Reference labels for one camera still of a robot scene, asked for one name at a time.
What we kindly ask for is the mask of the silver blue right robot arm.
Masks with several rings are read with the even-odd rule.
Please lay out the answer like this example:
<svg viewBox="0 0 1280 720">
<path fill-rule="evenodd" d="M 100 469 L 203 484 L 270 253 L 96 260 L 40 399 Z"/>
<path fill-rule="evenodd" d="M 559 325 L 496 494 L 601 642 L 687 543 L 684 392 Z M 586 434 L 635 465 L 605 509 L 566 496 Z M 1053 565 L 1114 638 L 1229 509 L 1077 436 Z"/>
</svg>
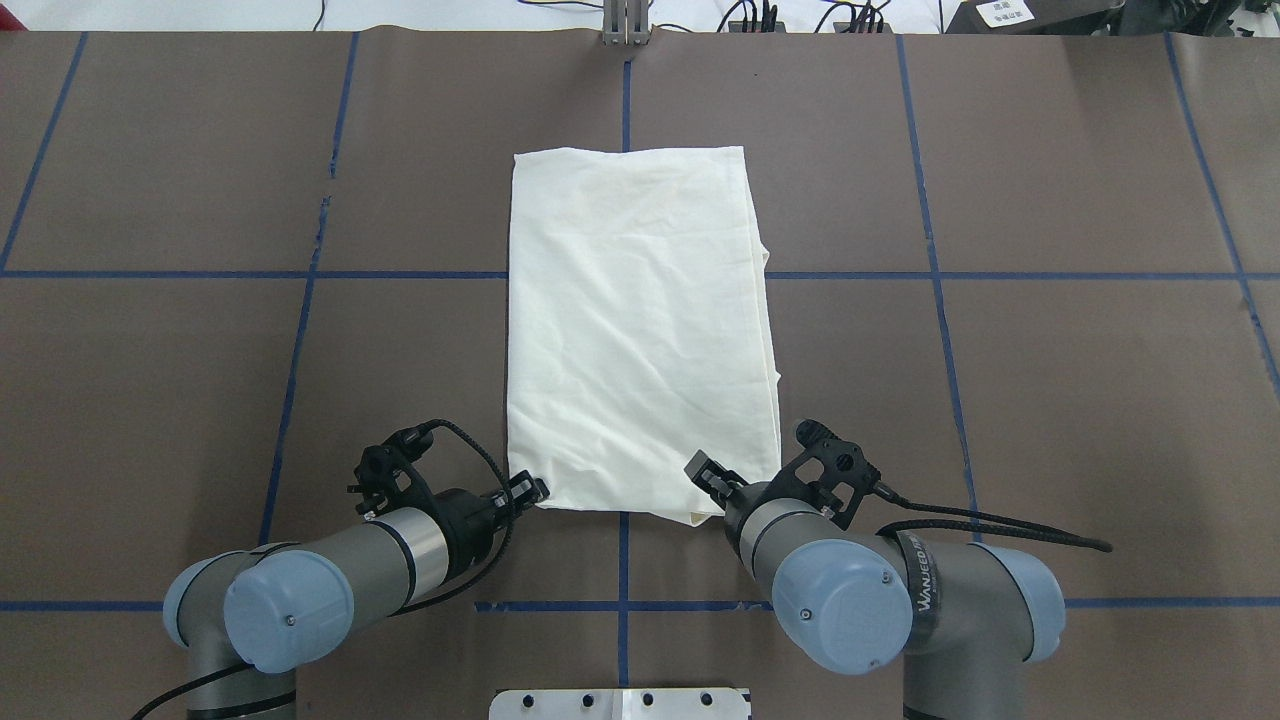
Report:
<svg viewBox="0 0 1280 720">
<path fill-rule="evenodd" d="M 812 446 L 768 482 L 701 451 L 685 471 L 723 510 L 735 555 L 813 662 L 864 675 L 901 660 L 905 719 L 1025 717 L 1025 666 L 1057 651 L 1068 621 L 1037 557 L 932 544 L 910 528 L 851 533 L 855 500 L 881 479 L 846 442 Z"/>
</svg>

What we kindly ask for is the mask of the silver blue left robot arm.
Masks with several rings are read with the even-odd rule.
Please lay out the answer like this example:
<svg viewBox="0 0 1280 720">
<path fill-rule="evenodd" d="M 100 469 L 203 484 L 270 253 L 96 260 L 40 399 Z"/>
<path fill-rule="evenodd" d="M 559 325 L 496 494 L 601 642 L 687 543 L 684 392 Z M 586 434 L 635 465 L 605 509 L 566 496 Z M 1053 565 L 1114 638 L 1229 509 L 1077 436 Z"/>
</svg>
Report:
<svg viewBox="0 0 1280 720">
<path fill-rule="evenodd" d="M 548 497 L 521 471 L 513 496 L 448 489 L 436 510 L 394 509 L 307 543 L 205 559 L 169 585 L 163 624 L 188 651 L 189 719 L 293 719 L 296 670 L 352 633 L 428 598 L 488 556 L 497 532 Z"/>
</svg>

